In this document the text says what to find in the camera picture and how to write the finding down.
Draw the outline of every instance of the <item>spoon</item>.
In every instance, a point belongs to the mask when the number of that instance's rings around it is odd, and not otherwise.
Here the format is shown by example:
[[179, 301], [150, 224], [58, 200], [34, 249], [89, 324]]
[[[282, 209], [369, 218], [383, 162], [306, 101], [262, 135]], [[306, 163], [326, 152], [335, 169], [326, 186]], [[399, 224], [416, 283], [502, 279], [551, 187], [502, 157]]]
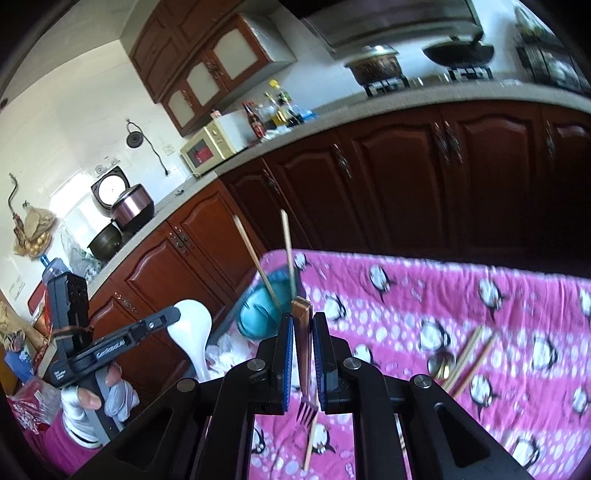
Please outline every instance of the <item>spoon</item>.
[[456, 357], [448, 350], [438, 350], [427, 360], [429, 376], [434, 380], [447, 380], [456, 367]]

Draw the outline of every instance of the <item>screw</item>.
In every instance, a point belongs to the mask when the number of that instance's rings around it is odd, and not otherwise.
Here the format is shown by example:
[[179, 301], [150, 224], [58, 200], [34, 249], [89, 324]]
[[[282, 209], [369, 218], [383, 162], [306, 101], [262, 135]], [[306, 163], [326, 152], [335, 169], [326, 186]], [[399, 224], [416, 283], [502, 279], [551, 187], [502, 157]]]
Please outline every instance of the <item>screw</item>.
[[195, 388], [195, 383], [197, 382], [192, 378], [183, 378], [182, 380], [178, 381], [177, 390], [183, 393], [190, 392]]
[[253, 372], [260, 372], [263, 368], [265, 368], [266, 363], [260, 358], [253, 358], [246, 364], [246, 366]]
[[361, 367], [361, 360], [359, 360], [359, 358], [350, 356], [345, 358], [343, 361], [343, 366], [349, 370], [357, 370], [359, 367]]
[[417, 375], [413, 381], [418, 388], [429, 388], [433, 384], [431, 377], [426, 375]]

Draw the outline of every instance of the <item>black pot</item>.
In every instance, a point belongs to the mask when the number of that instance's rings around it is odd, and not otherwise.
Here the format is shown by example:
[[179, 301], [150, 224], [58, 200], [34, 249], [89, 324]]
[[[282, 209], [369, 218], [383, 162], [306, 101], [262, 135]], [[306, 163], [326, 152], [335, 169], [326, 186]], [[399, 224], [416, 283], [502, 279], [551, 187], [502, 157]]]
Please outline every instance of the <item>black pot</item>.
[[122, 245], [121, 232], [114, 224], [110, 223], [93, 238], [88, 248], [97, 260], [108, 262], [121, 250]]
[[424, 48], [423, 53], [435, 63], [452, 70], [486, 67], [495, 55], [495, 48], [480, 41], [483, 35], [480, 31], [472, 40], [452, 37], [450, 41]]

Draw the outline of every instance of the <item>ceiling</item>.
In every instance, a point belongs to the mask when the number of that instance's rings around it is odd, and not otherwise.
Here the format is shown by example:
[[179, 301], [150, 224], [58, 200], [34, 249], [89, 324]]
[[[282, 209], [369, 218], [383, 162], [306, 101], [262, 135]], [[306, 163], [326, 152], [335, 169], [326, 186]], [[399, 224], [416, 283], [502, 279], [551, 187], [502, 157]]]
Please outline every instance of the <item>ceiling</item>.
[[2, 98], [12, 101], [59, 65], [117, 40], [136, 1], [79, 0], [33, 45]]

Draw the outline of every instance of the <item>chopsticks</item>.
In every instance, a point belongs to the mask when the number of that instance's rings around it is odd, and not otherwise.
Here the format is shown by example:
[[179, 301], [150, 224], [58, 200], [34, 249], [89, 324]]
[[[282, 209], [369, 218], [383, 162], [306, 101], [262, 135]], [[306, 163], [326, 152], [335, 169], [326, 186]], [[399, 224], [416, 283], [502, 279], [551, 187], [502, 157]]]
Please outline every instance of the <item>chopsticks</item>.
[[252, 246], [251, 241], [248, 238], [248, 235], [246, 234], [246, 230], [244, 230], [244, 226], [242, 225], [242, 222], [238, 218], [238, 215], [234, 215], [234, 223], [236, 224], [236, 228], [238, 229], [238, 232], [240, 233], [240, 236], [242, 237], [242, 241], [244, 241], [244, 245], [246, 245], [246, 249], [248, 250], [248, 253], [251, 255], [251, 258], [255, 264], [256, 270], [259, 272], [259, 275], [261, 276], [263, 283], [267, 287], [267, 291], [269, 292], [269, 296], [271, 297], [271, 300], [275, 304], [275, 307], [277, 308], [277, 310], [279, 310], [279, 312], [282, 312], [281, 304], [279, 303], [279, 299], [277, 298], [277, 295], [275, 295], [275, 292], [273, 291], [273, 287], [271, 287], [271, 282], [269, 282], [269, 279], [267, 278], [266, 273], [262, 269], [261, 263], [259, 262], [259, 259], [256, 255], [256, 252], [255, 252], [255, 249]]
[[482, 362], [484, 362], [485, 358], [491, 352], [493, 346], [495, 345], [495, 342], [496, 342], [496, 339], [497, 338], [499, 338], [499, 333], [498, 332], [494, 332], [492, 334], [491, 338], [488, 340], [488, 343], [486, 344], [486, 347], [482, 351], [482, 354], [480, 355], [480, 357], [478, 358], [478, 360], [476, 361], [476, 363], [474, 364], [474, 366], [470, 370], [470, 373], [468, 373], [468, 376], [462, 382], [462, 384], [460, 385], [460, 388], [458, 388], [456, 390], [456, 392], [453, 394], [453, 399], [454, 400], [457, 400], [458, 398], [460, 398], [460, 395], [462, 394], [462, 392], [466, 389], [466, 387], [468, 385], [470, 385], [472, 383], [472, 379], [478, 373], [478, 369], [482, 365]]
[[291, 253], [290, 223], [289, 219], [287, 218], [287, 213], [284, 209], [281, 209], [281, 226], [283, 227], [285, 251], [287, 252], [287, 270], [290, 273], [291, 299], [293, 300], [296, 297], [296, 273], [294, 271], [294, 262]]
[[468, 363], [470, 356], [476, 348], [476, 344], [478, 343], [478, 339], [482, 335], [483, 329], [484, 327], [482, 325], [476, 327], [476, 330], [474, 330], [474, 332], [472, 333], [472, 336], [470, 337], [470, 340], [468, 340], [468, 344], [464, 348], [462, 354], [460, 355], [460, 358], [457, 360], [455, 369], [452, 371], [448, 379], [441, 384], [442, 389], [444, 389], [447, 393], [452, 391], [457, 380], [460, 378], [462, 372], [466, 368], [466, 364]]

